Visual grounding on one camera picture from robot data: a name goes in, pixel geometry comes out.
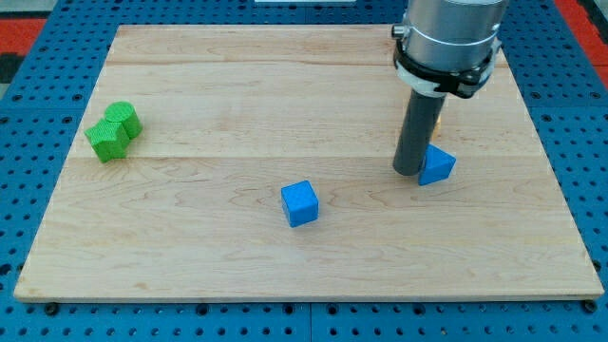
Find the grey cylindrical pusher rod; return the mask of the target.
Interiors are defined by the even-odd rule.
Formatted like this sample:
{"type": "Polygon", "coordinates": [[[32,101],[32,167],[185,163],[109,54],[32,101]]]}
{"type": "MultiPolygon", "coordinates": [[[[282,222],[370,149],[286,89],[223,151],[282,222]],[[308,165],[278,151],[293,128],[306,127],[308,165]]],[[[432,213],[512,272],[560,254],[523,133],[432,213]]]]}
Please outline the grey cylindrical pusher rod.
{"type": "Polygon", "coordinates": [[[414,176],[422,169],[445,99],[445,95],[429,97],[415,90],[411,91],[393,158],[392,165],[397,173],[414,176]]]}

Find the black and white mount ring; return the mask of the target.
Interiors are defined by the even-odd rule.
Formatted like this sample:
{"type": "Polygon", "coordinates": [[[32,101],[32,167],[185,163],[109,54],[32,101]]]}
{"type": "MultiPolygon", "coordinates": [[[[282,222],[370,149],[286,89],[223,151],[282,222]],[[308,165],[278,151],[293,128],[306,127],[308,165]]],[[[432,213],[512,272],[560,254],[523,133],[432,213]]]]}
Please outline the black and white mount ring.
{"type": "Polygon", "coordinates": [[[484,87],[490,78],[500,47],[501,42],[495,39],[484,59],[471,69],[440,71],[415,62],[404,52],[403,41],[396,41],[393,64],[399,79],[421,95],[439,98],[450,93],[462,99],[469,99],[484,87]]]}

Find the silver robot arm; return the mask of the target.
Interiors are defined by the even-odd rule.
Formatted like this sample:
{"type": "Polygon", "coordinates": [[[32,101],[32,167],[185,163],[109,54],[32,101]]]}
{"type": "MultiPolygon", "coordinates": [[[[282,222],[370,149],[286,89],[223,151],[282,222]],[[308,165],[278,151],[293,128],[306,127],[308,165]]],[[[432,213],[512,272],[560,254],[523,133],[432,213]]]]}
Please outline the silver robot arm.
{"type": "Polygon", "coordinates": [[[506,0],[410,0],[391,28],[397,76],[411,88],[393,168],[422,172],[446,96],[469,99],[487,82],[500,48],[506,0]]]}

